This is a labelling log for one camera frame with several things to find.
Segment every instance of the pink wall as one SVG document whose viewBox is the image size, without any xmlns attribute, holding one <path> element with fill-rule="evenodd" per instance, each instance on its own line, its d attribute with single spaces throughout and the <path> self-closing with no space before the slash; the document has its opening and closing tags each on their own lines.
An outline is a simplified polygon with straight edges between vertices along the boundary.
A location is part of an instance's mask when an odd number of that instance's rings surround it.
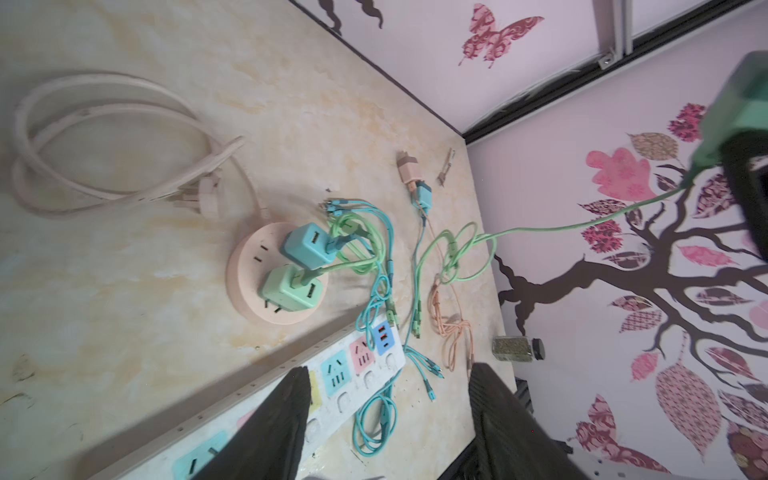
<svg viewBox="0 0 768 480">
<path fill-rule="evenodd" d="M 332 5 L 345 41 L 460 131 L 520 91 L 596 55 L 600 49 L 594 4 L 611 3 L 483 0 L 495 16 L 496 30 L 527 17 L 545 19 L 513 41 L 489 69 L 483 55 L 458 65 L 462 46 L 473 35 L 469 28 L 475 0 L 362 0 L 368 15 L 357 0 L 296 1 L 329 27 L 335 22 L 321 4 Z M 701 2 L 635 1 L 634 32 L 648 30 Z"/>
<path fill-rule="evenodd" d="M 590 220 L 593 202 L 631 204 L 664 191 L 658 176 L 679 181 L 698 141 L 670 122 L 687 104 L 707 106 L 748 51 L 768 49 L 766 25 L 763 3 L 472 145 L 486 231 Z M 649 132 L 665 135 L 646 136 L 661 147 L 628 136 Z M 675 154 L 681 163 L 664 159 Z M 525 318 L 546 346 L 545 361 L 516 369 L 551 437 L 676 475 L 768 478 L 768 265 L 718 173 L 700 175 L 685 201 L 665 201 L 651 225 L 660 205 L 644 207 L 637 232 L 621 218 L 499 240 L 514 271 L 512 289 L 495 262 L 507 332 Z M 665 233 L 678 209 L 679 227 Z M 626 296 L 641 298 L 621 306 Z"/>
</svg>

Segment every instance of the beige tabletop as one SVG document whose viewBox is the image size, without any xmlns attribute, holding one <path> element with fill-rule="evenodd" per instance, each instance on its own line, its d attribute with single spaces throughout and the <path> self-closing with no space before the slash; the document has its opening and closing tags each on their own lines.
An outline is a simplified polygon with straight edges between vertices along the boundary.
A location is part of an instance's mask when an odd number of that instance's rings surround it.
<svg viewBox="0 0 768 480">
<path fill-rule="evenodd" d="M 2 168 L 14 156 L 14 104 L 61 74 L 113 71 L 181 94 L 254 172 L 275 221 L 323 222 L 327 197 L 364 198 L 394 223 L 394 297 L 411 300 L 409 258 L 419 219 L 395 167 L 419 159 L 433 186 L 436 229 L 479 221 L 461 137 L 360 60 L 287 0 L 5 2 L 0 28 Z M 44 101 L 33 127 L 73 102 L 132 90 L 81 88 Z M 435 181 L 457 150 L 445 187 Z M 146 187 L 205 155 L 191 129 L 139 115 L 99 118 L 66 131 L 43 154 L 76 180 L 114 190 Z M 250 380 L 351 323 L 372 278 L 332 273 L 320 308 L 290 326 L 250 322 L 231 306 L 224 267 L 238 240 L 261 225 L 231 162 L 223 166 L 226 216 L 218 223 L 171 202 L 46 220 L 24 212 L 0 182 L 0 478 L 83 479 Z M 50 204 L 81 201 L 46 180 Z M 463 262 L 479 268 L 479 247 Z M 426 292 L 437 258 L 425 268 Z M 457 286 L 474 326 L 478 361 L 503 334 L 490 272 Z M 443 309 L 456 311 L 449 292 Z M 412 345 L 445 365 L 444 340 L 425 319 Z M 399 423 L 374 458 L 351 446 L 348 421 L 299 478 L 436 478 L 474 436 L 465 347 L 430 402 L 408 364 L 396 384 Z"/>
</svg>

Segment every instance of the table surface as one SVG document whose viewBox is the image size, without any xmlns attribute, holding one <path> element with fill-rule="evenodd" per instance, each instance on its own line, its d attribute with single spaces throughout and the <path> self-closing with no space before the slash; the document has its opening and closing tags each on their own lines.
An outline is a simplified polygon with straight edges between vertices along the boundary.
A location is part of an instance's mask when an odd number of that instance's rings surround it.
<svg viewBox="0 0 768 480">
<path fill-rule="evenodd" d="M 327 197 L 364 198 L 387 212 L 401 319 L 419 219 L 397 151 L 417 157 L 433 186 L 436 229 L 480 220 L 463 140 L 286 0 L 29 0 L 2 10 L 4 169 L 13 158 L 10 111 L 32 85 L 115 71 L 181 94 L 222 138 L 246 136 L 239 158 L 273 220 L 322 223 L 317 204 Z M 118 90 L 62 92 L 41 103 L 33 126 L 75 102 L 157 100 Z M 440 187 L 449 148 L 457 154 Z M 188 127 L 125 115 L 79 124 L 43 153 L 76 180 L 135 190 L 202 157 L 206 144 Z M 87 478 L 355 319 L 372 279 L 352 272 L 333 273 L 323 304 L 301 323 L 250 322 L 235 311 L 224 267 L 261 221 L 231 162 L 223 181 L 227 214 L 218 223 L 166 201 L 54 221 L 24 212 L 3 176 L 0 478 Z M 46 180 L 35 184 L 51 204 L 82 201 Z M 465 272 L 487 255 L 475 249 Z M 424 293 L 437 266 L 432 258 L 425 268 Z M 491 338 L 503 334 L 490 271 L 457 290 L 476 359 L 514 385 L 511 364 L 490 353 Z M 445 314 L 454 313 L 448 291 L 443 298 Z M 428 319 L 412 344 L 445 365 L 445 342 Z M 407 365 L 396 384 L 397 430 L 381 455 L 353 451 L 350 420 L 299 478 L 436 478 L 474 436 L 464 356 L 462 346 L 457 371 L 432 382 L 435 402 Z"/>
</svg>

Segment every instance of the white power strip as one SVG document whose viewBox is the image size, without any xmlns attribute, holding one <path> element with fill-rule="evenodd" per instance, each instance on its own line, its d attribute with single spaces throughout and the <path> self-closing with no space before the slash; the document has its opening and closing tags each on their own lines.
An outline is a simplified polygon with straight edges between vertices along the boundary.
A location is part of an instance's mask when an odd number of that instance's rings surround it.
<svg viewBox="0 0 768 480">
<path fill-rule="evenodd" d="M 374 322 L 375 349 L 351 325 L 115 462 L 91 480 L 187 480 L 235 435 L 295 366 L 310 371 L 312 404 L 302 460 L 321 446 L 406 364 L 397 329 Z"/>
</svg>

